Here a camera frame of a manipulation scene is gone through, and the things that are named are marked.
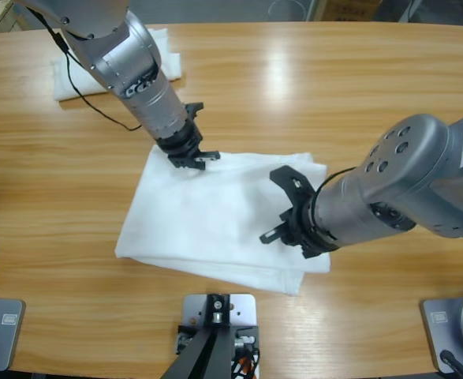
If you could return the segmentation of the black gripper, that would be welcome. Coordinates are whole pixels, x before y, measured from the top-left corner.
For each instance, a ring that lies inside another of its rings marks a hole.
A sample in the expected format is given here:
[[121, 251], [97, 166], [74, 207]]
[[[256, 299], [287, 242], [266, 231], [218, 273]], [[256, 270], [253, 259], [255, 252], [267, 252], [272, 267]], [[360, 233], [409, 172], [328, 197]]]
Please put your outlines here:
[[156, 143], [176, 168], [204, 170], [206, 168], [204, 161], [220, 159], [220, 152], [200, 151], [199, 144], [202, 140], [195, 122], [187, 121], [172, 137], [159, 138]]
[[272, 243], [277, 239], [288, 246], [300, 246], [305, 259], [318, 257], [323, 253], [329, 253], [338, 249], [334, 243], [328, 242], [323, 237], [323, 232], [315, 222], [313, 206], [315, 198], [310, 197], [297, 202], [290, 209], [280, 215], [281, 221], [277, 227], [260, 235], [262, 243]]

